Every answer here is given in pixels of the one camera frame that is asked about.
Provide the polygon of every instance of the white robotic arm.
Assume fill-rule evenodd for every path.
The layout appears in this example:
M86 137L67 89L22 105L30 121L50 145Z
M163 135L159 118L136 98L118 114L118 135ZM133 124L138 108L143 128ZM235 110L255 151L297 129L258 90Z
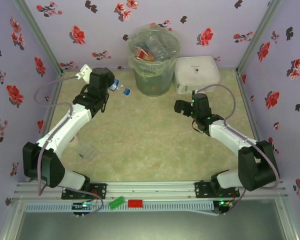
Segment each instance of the white robotic arm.
M271 144L267 141L258 142L241 133L235 134L238 131L229 125L225 126L221 116L212 114L206 94L193 94L192 102L177 100L174 111L177 113L183 111L183 115L192 117L192 127L194 123L198 127L193 128L194 130L217 139L238 157L238 169L225 170L211 177L210 185L216 195L222 190L235 187L253 191L276 180L276 174L267 160L256 151L256 149L262 151L278 172Z
M87 65L84 65L76 76L78 79L83 78L87 84L73 100L72 113L69 110L60 122L48 134L39 139L36 144L28 142L23 147L23 170L27 177L38 179L38 156L40 152L43 152L41 179L45 185L51 188L62 186L87 191L90 187L90 179L87 176L65 169L60 158L75 134L97 112L101 111L103 113L105 111L109 98L108 88L115 82L115 76L107 68L94 68L91 70Z

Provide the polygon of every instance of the trash can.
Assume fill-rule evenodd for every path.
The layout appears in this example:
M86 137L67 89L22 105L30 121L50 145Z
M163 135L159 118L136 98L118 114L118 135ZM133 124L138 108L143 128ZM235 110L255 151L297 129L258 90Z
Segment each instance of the trash can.
M134 55L136 46L146 46L146 41L155 36L162 47L169 52L163 61L146 61ZM134 70L135 82L139 91L147 96L156 97L165 94L171 87L180 44L172 31L156 24L146 25L128 42L129 66Z

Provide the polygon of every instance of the cable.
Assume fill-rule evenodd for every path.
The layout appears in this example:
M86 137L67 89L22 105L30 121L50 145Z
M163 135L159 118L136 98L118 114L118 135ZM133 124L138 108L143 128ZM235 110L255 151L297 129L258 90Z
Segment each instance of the cable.
M231 203L235 203L235 200L236 200L236 195L235 195L235 193L232 191L231 192L231 194L232 194L232 197L233 197L233 199L232 199L232 202Z
M91 215L91 214L95 214L96 212L100 211L100 210L104 207L104 201L103 201L103 199L102 199L99 195L97 195L97 194L95 194L95 193L88 192L88 191L76 190L76 189L71 188L71 187L66 187L65 189L70 190L70 191L73 191L73 192L77 192L77 193L80 193L80 194L89 194L89 195L91 195L91 196L94 196L94 197L97 198L97 199L100 199L100 201L101 201L101 206L99 206L96 210L93 210L93 211L91 211L91 212L85 213L85 214L84 214L85 216Z
M39 87L35 93L34 93L34 96L33 96L33 99L34 101L41 107L44 107L44 108L51 108L51 107L57 107L57 106L61 106L61 105L69 105L70 107L70 115L52 132L52 134L47 138L47 140L45 141L45 143L43 144L41 150L40 150L40 153L39 153L39 157L38 157L38 162L37 162L37 178L38 178L38 196L41 196L42 192L44 191L45 187L44 186L43 188L41 188L41 161L42 161L42 155L44 154L44 151L47 147L47 145L49 144L49 141L56 135L56 133L68 122L68 120L70 119L70 116L72 115L73 113L73 107L70 103L68 102L60 102L60 103L56 103L56 104L42 104L40 103L38 100L37 100L37 94L38 92L45 88L47 85L50 85L50 84L54 84L54 83L59 83L59 82L63 82L63 81L66 81L66 80L70 80L70 79L76 79L77 77L76 76L71 76L71 77L67 77L67 78L63 78L63 79L60 79L60 80L54 80L54 81L51 81L47 84L44 84L42 85L41 87Z
M44 154L44 151L47 147L47 145L49 144L49 141L56 135L56 133L67 123L67 121L70 119L72 113L73 113L73 107L72 107L72 104L68 103L68 102L60 102L60 103L56 103L56 104L42 104L40 103L38 100L37 100L37 94L38 92L45 88L46 86L50 85L50 84L55 84L55 83L59 83L59 82L63 82L63 81L67 81L67 80L70 80L70 79L77 79L76 76L71 76L71 77L66 77L66 78L62 78L62 79L59 79L59 80L54 80L54 81L51 81L47 84L44 84L42 85L41 87L39 87L34 95L33 95L33 99L34 101L41 107L44 107L44 108L51 108L51 107L57 107L57 106L61 106L61 105L69 105L69 116L51 133L51 135L45 140L45 143L43 144L41 150L40 150L40 153L39 153L39 156L38 156L38 162L37 162L37 178L38 178L38 196L41 196L41 194L43 193L44 189L46 188L47 185L44 185L42 188L41 188L41 184L42 184L42 175L41 175L41 162L42 162L42 156ZM91 193L91 192L88 192L88 191L81 191L81 190L76 190L74 188L70 188L70 187L66 187L66 189L70 190L70 191L74 191L74 192L78 192L78 193L82 193L82 194L88 194L88 195L92 195L94 196L95 198L98 198L101 200L101 206L98 207L96 210L94 211L91 211L85 215L89 215L89 214L94 214L96 212L98 212L100 209L103 208L104 206L104 201L103 199L97 195L97 194L94 194L94 193Z
M248 144L250 144L255 150L257 150L257 152L259 154L261 154L261 156L267 161L267 163L269 164L269 166L271 167L272 171L274 172L274 175L275 175L275 183L273 186L270 186L270 187L266 187L266 186L263 186L262 188L264 189L275 189L278 185L279 185L279 182L280 182L280 179L279 179L279 174L277 172L277 169L275 168L274 164L270 161L270 159L264 154L263 151L261 151L260 148L258 148L253 142L251 142L246 136L242 135L240 132L238 132L237 130L233 129L231 126L228 125L227 123L227 120L229 118L232 117L232 115L235 113L235 110L236 110L236 106L237 106L237 103L236 103L236 97L234 95L234 93L226 86L222 85L222 84L211 84L209 86L206 86L204 88L201 88L199 89L198 91L196 91L196 93L199 93L199 92L202 92L208 88L211 88L211 87L222 87L224 89L226 89L232 96L232 100L233 100L233 109L231 111L231 113L223 120L223 124L224 126L230 131L232 132L233 134L237 135L239 138L241 138L242 140L246 141ZM246 189L244 189L243 193L241 194L241 196L239 197L239 199L236 201L236 204L228 211L228 213L230 211L232 211L238 204L238 202L242 199L243 195L245 195L246 193Z

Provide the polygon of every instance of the red block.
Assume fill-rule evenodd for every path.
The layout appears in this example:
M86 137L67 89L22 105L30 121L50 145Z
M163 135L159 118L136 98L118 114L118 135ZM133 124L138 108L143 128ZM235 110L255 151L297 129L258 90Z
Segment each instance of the red block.
M128 208L143 208L144 203L142 200L128 200Z

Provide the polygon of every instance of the floral wallpaper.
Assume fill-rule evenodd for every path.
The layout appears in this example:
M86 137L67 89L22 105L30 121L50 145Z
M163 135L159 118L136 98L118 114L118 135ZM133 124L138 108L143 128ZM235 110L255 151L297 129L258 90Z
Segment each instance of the floral wallpaper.
M281 3L258 46L242 81L300 227L300 0Z
M37 123L46 114L46 109L33 101L33 94L56 77L13 1L0 1L0 232L17 182L26 179L22 148L26 142L38 140ZM42 103L49 101L52 87L39 93Z
M127 41L139 27L157 24L177 34L180 56L212 56L236 68L269 0L25 0L60 68L66 63L128 68Z

